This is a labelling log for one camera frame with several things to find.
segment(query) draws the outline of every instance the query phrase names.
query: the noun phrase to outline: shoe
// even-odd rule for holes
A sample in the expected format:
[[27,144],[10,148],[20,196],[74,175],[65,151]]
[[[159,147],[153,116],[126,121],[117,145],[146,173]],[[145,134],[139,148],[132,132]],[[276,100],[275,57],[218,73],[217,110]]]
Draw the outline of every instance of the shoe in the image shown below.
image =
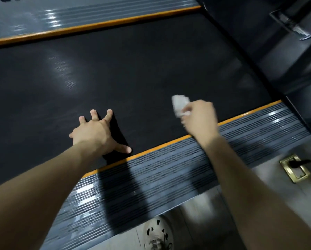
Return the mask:
[[158,216],[147,221],[142,237],[142,249],[174,250],[173,230],[164,216]]

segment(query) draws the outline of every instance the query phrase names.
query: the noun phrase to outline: metal handle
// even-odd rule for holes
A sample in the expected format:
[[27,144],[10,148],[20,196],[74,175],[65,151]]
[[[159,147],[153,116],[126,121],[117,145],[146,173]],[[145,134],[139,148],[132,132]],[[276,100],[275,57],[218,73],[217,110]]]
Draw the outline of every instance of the metal handle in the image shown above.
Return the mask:
[[300,41],[311,38],[311,33],[305,31],[298,23],[286,16],[281,10],[271,12],[270,16],[288,32],[293,32],[298,35]]

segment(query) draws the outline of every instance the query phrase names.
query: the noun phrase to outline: tiled floor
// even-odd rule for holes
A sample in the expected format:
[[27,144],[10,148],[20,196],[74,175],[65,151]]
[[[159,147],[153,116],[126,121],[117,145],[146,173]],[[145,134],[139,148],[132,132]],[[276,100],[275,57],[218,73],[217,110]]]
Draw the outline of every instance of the tiled floor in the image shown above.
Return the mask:
[[[303,159],[311,159],[311,142],[294,152]],[[286,156],[280,155],[257,166],[253,171],[311,227],[311,177],[293,184],[279,164],[279,160]],[[168,211],[165,216],[172,223],[175,250],[245,249],[220,186]],[[91,249],[144,249],[140,245],[143,233],[143,225],[139,225]]]

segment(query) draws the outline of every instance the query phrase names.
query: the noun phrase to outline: gray side platform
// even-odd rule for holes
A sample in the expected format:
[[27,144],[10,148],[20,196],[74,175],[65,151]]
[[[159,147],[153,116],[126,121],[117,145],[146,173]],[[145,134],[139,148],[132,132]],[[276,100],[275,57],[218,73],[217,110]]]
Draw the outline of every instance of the gray side platform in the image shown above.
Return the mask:
[[0,38],[197,5],[195,0],[0,0]]
[[[283,103],[229,122],[220,131],[249,167],[311,138]],[[208,158],[187,138],[80,180],[42,249],[88,249],[217,184]]]

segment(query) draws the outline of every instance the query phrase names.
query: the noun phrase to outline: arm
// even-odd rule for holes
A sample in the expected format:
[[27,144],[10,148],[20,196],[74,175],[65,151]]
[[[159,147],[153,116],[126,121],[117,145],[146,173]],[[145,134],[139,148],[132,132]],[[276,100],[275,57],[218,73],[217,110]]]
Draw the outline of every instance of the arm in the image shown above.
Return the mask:
[[236,155],[219,134],[212,103],[187,105],[182,121],[208,155],[248,250],[311,249],[311,229]]
[[99,121],[95,110],[88,123],[80,117],[73,146],[57,157],[0,185],[0,249],[39,249],[63,202],[88,165],[113,150],[131,148],[113,140],[112,110]]

